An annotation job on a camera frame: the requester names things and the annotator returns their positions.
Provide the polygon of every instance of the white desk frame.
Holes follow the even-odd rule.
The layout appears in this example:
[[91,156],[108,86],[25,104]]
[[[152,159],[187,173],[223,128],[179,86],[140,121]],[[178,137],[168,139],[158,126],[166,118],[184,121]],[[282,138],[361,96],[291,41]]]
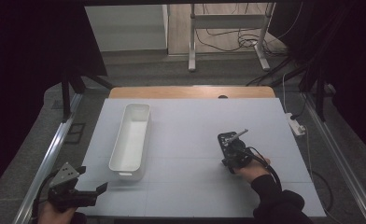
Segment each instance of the white desk frame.
[[195,15],[191,4],[189,71],[195,71],[195,29],[261,29],[259,40],[254,46],[262,70],[269,71],[270,65],[264,57],[262,43],[268,29],[275,3],[270,3],[264,15]]

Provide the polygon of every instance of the person's left hand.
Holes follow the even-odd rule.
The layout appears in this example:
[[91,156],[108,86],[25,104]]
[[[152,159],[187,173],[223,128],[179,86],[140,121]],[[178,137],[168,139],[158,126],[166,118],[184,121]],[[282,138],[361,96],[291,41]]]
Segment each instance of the person's left hand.
[[69,224],[77,208],[68,208],[63,213],[58,211],[51,203],[46,202],[43,210],[41,211],[39,224]]

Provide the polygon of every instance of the white wall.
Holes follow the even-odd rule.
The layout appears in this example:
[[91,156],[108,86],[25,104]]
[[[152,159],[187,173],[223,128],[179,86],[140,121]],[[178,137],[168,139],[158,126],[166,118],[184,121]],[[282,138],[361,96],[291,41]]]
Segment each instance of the white wall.
[[166,49],[164,10],[162,6],[86,7],[101,51]]

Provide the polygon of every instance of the white power adapter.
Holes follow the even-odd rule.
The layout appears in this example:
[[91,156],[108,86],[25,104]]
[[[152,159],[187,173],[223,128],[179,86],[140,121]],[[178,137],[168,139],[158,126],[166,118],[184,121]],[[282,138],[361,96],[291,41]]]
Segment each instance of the white power adapter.
[[300,125],[296,119],[291,119],[291,116],[292,116],[291,113],[286,113],[286,119],[288,120],[288,123],[294,135],[296,136],[305,135],[305,127]]

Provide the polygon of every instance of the rectangular container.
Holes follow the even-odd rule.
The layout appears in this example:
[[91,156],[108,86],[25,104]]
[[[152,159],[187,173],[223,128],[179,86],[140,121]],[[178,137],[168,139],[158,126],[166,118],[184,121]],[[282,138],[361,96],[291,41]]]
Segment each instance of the rectangular container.
[[146,170],[150,106],[129,104],[125,107],[119,135],[109,168],[119,179],[140,180]]

